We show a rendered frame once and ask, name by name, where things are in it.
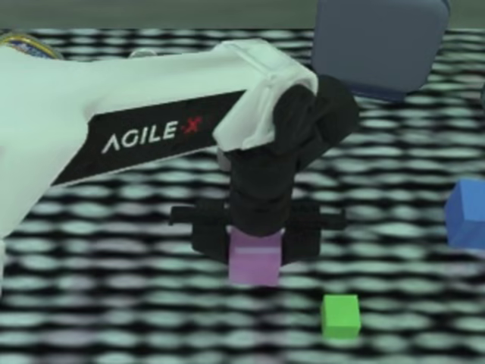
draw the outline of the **background wall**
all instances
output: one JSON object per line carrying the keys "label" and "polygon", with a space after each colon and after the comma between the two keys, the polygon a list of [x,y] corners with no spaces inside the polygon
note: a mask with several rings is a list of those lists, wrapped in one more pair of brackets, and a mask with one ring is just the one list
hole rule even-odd
{"label": "background wall", "polygon": [[[450,27],[485,28],[484,0],[451,3]],[[2,0],[0,28],[310,29],[316,4],[317,0]]]}

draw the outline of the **green cube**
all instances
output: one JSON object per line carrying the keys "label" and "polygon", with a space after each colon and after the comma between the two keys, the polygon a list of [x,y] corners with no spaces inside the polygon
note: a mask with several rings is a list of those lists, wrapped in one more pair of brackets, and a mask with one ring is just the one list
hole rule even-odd
{"label": "green cube", "polygon": [[355,339],[361,330],[357,295],[324,295],[321,304],[321,320],[325,338]]}

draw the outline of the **gray container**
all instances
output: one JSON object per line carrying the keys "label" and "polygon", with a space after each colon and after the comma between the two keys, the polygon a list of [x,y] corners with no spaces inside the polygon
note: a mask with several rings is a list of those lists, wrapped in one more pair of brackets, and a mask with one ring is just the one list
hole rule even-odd
{"label": "gray container", "polygon": [[312,66],[355,95],[400,101],[427,81],[448,0],[320,0]]}

